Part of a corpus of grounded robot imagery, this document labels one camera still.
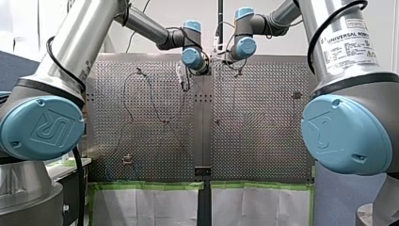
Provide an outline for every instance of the blue joint cap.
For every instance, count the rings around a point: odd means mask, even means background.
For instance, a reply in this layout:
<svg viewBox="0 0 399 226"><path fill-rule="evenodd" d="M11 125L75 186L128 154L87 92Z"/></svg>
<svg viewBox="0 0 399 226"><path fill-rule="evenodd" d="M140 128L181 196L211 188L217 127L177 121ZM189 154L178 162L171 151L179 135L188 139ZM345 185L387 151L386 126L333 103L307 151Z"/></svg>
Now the blue joint cap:
<svg viewBox="0 0 399 226"><path fill-rule="evenodd" d="M202 56L195 48L188 47L183 50L182 62L188 68L198 70L202 66Z"/></svg>
<svg viewBox="0 0 399 226"><path fill-rule="evenodd" d="M235 53L238 59L251 57L256 52L256 41L251 37L244 37L235 45Z"/></svg>
<svg viewBox="0 0 399 226"><path fill-rule="evenodd" d="M255 13L255 10L250 7L242 7L239 8L235 11L235 20L240 20L243 17L246 17L248 15L253 15Z"/></svg>
<svg viewBox="0 0 399 226"><path fill-rule="evenodd" d="M85 130L70 100L41 96L16 105L0 121L0 147L23 160L50 160L70 152Z"/></svg>
<svg viewBox="0 0 399 226"><path fill-rule="evenodd" d="M183 25L184 28L190 28L197 32L201 32L201 24L199 21L186 21Z"/></svg>
<svg viewBox="0 0 399 226"><path fill-rule="evenodd" d="M311 155L329 170L375 175L391 164L387 131L372 112L349 98L315 98L303 112L301 130Z"/></svg>

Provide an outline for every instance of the white wall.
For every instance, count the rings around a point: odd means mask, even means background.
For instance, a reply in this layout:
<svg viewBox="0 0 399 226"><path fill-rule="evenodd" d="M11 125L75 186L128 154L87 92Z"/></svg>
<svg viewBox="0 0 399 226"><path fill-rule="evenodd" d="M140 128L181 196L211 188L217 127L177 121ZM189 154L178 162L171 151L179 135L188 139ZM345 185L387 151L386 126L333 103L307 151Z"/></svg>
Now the white wall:
<svg viewBox="0 0 399 226"><path fill-rule="evenodd" d="M147 0L135 0L135 6L142 9ZM225 21L233 23L234 12L240 7L253 7L256 13L268 14L277 8L283 0L225 0ZM394 46L395 30L399 32L399 24L395 21L395 9L398 8L397 0L370 0L369 7L364 10L364 17L371 32L372 40L382 68L393 70L398 58L393 58L399 46ZM217 1L216 0L151 0L146 14L163 26L180 26L185 20L195 19L202 22L203 45L208 50L212 47L211 37L215 34L217 26ZM106 52L123 53L126 50L132 31L114 23L109 32L108 42L105 44ZM225 25L225 42L232 34L232 29ZM258 42L258 55L291 55L304 56L307 53L308 42L303 24L292 27L284 37L267 40L266 37L255 37ZM160 53L156 46L149 40L136 35L132 41L130 53Z"/></svg>
<svg viewBox="0 0 399 226"><path fill-rule="evenodd" d="M398 1L369 0L369 7L364 10L381 67L397 72L399 72ZM45 53L45 42L57 32L65 19L67 2L68 0L0 0L0 50L40 60ZM137 8L143 9L146 2L147 0L135 0L134 4ZM225 0L225 21L233 23L237 8L254 7L257 13L268 14L282 2L283 0ZM201 21L202 45L207 52L212 49L217 25L216 0L151 0L146 14L163 26L181 26L185 20ZM224 30L227 42L232 29L225 25ZM105 51L124 53L131 34L131 30L113 23L105 42ZM267 40L266 37L255 37L255 39L258 42L258 55L304 56L308 48L303 24L293 27L285 37L272 40ZM15 49L10 47L14 40L16 40ZM161 53L151 41L140 35L134 36L129 52ZM169 51L169 53L180 52L179 49Z"/></svg>
<svg viewBox="0 0 399 226"><path fill-rule="evenodd" d="M143 9L147 0L135 0L134 6ZM198 20L202 23L202 46L205 51L211 50L217 24L216 0L151 0L146 14L164 27L183 26L186 20ZM106 52L124 53L132 35L128 28L113 23L109 39L105 43ZM172 50L169 53L180 53ZM155 44L140 35L135 35L129 53L160 53Z"/></svg>
<svg viewBox="0 0 399 226"><path fill-rule="evenodd" d="M67 15L68 0L0 0L0 50L41 60Z"/></svg>
<svg viewBox="0 0 399 226"><path fill-rule="evenodd" d="M393 53L392 53L392 63L393 69L399 73L399 1L396 0L395 3L395 25L394 30L396 32L394 45L393 45Z"/></svg>

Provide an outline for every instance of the white fabric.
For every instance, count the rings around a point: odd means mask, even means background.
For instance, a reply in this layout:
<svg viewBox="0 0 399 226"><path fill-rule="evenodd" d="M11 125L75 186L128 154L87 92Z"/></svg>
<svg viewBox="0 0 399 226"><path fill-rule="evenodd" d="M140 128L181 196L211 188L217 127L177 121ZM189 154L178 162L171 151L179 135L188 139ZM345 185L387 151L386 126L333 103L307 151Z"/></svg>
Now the white fabric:
<svg viewBox="0 0 399 226"><path fill-rule="evenodd" d="M212 189L213 226L308 226L310 191Z"/></svg>
<svg viewBox="0 0 399 226"><path fill-rule="evenodd" d="M100 190L93 226L197 226L198 191Z"/></svg>

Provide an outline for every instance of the ur logo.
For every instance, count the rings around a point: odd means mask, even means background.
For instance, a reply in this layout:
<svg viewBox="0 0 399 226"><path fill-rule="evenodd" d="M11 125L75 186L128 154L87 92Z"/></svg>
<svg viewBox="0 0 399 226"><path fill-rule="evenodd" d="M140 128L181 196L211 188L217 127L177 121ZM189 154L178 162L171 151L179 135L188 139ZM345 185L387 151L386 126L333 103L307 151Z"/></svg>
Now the ur logo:
<svg viewBox="0 0 399 226"><path fill-rule="evenodd" d="M75 121L54 110L47 109L38 117L30 139L62 148L68 140Z"/></svg>
<svg viewBox="0 0 399 226"><path fill-rule="evenodd" d="M328 131L329 126L331 125L331 117L329 116L329 113L330 112L326 112L308 120L309 133L311 134L311 137L313 137L313 142L316 142L316 146L319 150L324 150L329 145L328 137L330 134Z"/></svg>

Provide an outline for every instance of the pegboard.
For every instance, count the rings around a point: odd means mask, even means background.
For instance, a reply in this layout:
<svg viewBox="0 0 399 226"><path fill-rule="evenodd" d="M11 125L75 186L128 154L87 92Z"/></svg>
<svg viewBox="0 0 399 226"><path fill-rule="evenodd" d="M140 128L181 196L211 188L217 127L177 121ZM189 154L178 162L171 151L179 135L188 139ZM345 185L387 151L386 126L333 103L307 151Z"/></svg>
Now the pegboard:
<svg viewBox="0 0 399 226"><path fill-rule="evenodd" d="M99 56L88 78L91 181L193 181L195 167L211 166L212 180L311 183L300 134L311 93L305 57L254 56L241 75L216 62L187 93L180 58Z"/></svg>
<svg viewBox="0 0 399 226"><path fill-rule="evenodd" d="M99 56L88 78L91 181L193 180L192 93L176 76L180 57Z"/></svg>
<svg viewBox="0 0 399 226"><path fill-rule="evenodd" d="M214 64L213 180L309 183L300 132L310 78L302 56L254 56L241 75Z"/></svg>

